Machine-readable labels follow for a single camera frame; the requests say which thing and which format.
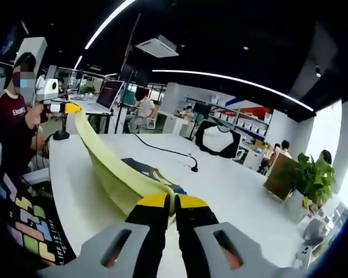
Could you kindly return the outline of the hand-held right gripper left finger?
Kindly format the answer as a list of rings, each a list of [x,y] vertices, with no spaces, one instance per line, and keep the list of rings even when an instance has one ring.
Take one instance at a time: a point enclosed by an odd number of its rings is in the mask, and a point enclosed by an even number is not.
[[[37,277],[156,277],[165,247],[171,197],[139,200],[125,222],[87,240],[80,255],[65,265],[37,271]]]

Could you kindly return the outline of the person's left hand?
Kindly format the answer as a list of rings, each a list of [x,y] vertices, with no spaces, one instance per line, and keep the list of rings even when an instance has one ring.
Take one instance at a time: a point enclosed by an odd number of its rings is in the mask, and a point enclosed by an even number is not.
[[[43,104],[37,104],[30,108],[25,115],[25,122],[29,129],[44,123],[48,119],[48,113],[44,109]]]

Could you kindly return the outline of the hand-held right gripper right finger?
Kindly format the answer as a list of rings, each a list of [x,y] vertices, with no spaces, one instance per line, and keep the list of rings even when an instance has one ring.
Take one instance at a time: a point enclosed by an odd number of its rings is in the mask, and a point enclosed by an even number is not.
[[[262,254],[259,243],[228,222],[220,223],[200,198],[175,196],[179,248],[188,277],[303,277],[280,268]]]

